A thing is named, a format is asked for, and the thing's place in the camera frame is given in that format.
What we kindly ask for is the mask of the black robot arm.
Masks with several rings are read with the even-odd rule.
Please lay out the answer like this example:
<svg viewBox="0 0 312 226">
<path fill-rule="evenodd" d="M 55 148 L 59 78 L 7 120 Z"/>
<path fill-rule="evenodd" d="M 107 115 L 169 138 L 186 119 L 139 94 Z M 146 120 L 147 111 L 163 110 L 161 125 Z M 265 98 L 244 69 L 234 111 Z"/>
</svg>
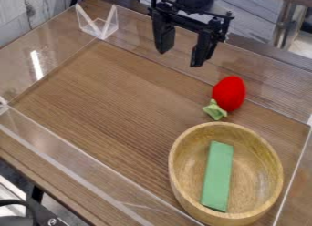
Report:
<svg viewBox="0 0 312 226">
<path fill-rule="evenodd" d="M 151 0 L 149 15 L 159 54 L 174 47 L 177 26 L 197 33 L 190 67 L 201 67 L 226 39 L 233 13 L 217 6 L 214 0 Z"/>
</svg>

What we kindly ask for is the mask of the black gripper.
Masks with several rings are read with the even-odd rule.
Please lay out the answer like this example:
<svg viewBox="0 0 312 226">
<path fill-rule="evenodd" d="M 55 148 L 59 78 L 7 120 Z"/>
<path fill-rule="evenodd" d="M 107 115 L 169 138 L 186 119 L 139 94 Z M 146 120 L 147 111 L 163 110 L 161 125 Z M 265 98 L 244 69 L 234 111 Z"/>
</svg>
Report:
<svg viewBox="0 0 312 226">
<path fill-rule="evenodd" d="M 217 33 L 217 38 L 210 30 L 204 29 L 198 33 L 190 67 L 201 67 L 212 57 L 217 40 L 224 42 L 226 39 L 233 12 L 217 0 L 151 0 L 151 8 L 178 16 L 183 25 L 194 23 L 193 30 L 205 27 Z M 158 11 L 153 12 L 153 32 L 155 49 L 165 54 L 174 46 L 175 28 L 169 17 Z"/>
</svg>

